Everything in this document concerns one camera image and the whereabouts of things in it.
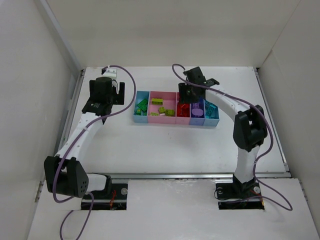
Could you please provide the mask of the lime green lego brick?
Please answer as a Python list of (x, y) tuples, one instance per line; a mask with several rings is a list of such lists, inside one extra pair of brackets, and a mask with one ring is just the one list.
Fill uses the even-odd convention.
[(164, 100), (162, 98), (152, 98), (151, 103), (153, 105), (163, 105)]

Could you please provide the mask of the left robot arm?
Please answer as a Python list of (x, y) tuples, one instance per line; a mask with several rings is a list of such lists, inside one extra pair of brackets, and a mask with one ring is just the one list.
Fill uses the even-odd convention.
[(125, 103), (125, 83), (117, 83), (110, 77), (98, 77), (89, 81), (89, 98), (80, 120), (64, 146), (44, 161), (45, 179), (50, 193), (82, 198), (91, 191), (106, 190), (109, 177), (88, 174), (81, 161), (94, 136), (105, 123), (114, 105)]

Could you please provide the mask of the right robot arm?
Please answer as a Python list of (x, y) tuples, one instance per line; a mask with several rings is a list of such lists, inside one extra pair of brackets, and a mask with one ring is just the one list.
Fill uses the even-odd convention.
[(237, 166), (231, 184), (221, 183), (218, 189), (230, 191), (235, 197), (254, 187), (254, 167), (260, 146), (268, 135), (264, 110), (246, 100), (232, 96), (213, 79), (207, 79), (200, 67), (184, 70), (185, 78), (178, 85), (179, 102), (193, 104), (203, 99), (216, 105), (233, 121), (233, 141), (238, 147)]

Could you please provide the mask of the red legos in bin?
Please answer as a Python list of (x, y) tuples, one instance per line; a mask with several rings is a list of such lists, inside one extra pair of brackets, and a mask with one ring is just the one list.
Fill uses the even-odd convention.
[(180, 118), (190, 117), (190, 104), (178, 103), (176, 108), (176, 116)]

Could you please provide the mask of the purple legos in bin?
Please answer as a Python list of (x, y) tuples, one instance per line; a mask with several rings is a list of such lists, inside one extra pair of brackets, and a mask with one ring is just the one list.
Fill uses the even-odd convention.
[(192, 118), (204, 118), (205, 111), (204, 111), (204, 103), (202, 101), (191, 103), (191, 117)]

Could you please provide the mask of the teal legos in bin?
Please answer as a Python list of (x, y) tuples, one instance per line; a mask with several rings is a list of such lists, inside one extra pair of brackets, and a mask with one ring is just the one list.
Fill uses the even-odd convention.
[(205, 117), (208, 118), (208, 119), (216, 119), (217, 118), (217, 114), (216, 114), (216, 110), (217, 110), (217, 107), (205, 100), (204, 101), (204, 106), (205, 106)]

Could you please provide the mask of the purple blue bin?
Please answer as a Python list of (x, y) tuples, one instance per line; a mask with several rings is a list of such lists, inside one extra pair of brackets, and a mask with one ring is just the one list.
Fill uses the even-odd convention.
[(199, 99), (196, 103), (190, 104), (190, 122), (192, 126), (202, 126), (205, 122), (204, 100)]

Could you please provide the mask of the large pink bin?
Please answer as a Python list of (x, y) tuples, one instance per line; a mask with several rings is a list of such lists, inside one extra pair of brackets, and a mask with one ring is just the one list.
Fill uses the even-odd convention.
[(177, 93), (170, 91), (150, 91), (147, 120), (149, 124), (176, 123)]

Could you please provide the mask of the left light blue bin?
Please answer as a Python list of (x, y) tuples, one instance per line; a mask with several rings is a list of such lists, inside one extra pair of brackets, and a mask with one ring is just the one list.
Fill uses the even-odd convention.
[(149, 91), (137, 91), (133, 110), (133, 121), (138, 124), (148, 123)]

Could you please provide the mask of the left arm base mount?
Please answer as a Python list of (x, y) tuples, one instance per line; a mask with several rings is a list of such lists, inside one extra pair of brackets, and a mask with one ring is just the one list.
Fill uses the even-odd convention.
[(93, 191), (92, 194), (93, 211), (125, 211), (127, 209), (127, 183), (113, 183), (110, 190)]

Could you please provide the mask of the aluminium rail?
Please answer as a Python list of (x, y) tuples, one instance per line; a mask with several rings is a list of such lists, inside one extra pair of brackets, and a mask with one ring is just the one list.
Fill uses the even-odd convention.
[[(231, 179), (232, 173), (100, 173), (111, 176), (112, 179), (130, 180), (181, 180), (181, 179)], [(290, 179), (290, 172), (266, 172), (257, 173), (261, 179)]]

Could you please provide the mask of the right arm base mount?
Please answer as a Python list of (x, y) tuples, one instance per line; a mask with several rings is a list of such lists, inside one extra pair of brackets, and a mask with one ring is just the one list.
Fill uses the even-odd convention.
[(260, 185), (255, 183), (248, 189), (238, 192), (231, 182), (215, 184), (214, 197), (218, 200), (219, 210), (264, 210)]

